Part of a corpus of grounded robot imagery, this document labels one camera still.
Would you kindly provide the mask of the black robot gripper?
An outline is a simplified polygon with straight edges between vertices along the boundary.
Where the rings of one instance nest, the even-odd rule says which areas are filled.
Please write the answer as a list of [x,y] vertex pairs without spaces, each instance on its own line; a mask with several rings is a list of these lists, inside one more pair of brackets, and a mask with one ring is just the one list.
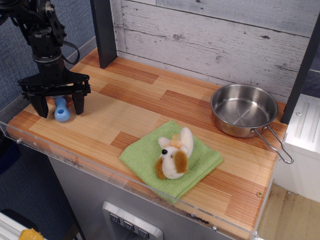
[[63,63],[39,65],[39,73],[17,81],[22,95],[29,97],[31,105],[42,118],[49,108],[46,97],[72,95],[77,115],[84,112],[85,96],[91,92],[90,77],[68,70]]

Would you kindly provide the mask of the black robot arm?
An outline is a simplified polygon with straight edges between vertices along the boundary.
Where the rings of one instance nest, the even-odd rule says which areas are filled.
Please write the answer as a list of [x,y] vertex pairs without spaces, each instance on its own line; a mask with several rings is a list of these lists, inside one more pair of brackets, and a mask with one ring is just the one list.
[[62,46],[74,47],[65,41],[65,27],[49,0],[2,0],[0,22],[11,18],[32,49],[32,59],[39,73],[17,81],[40,117],[48,116],[47,97],[71,95],[77,115],[84,112],[85,96],[91,92],[86,74],[68,70]]

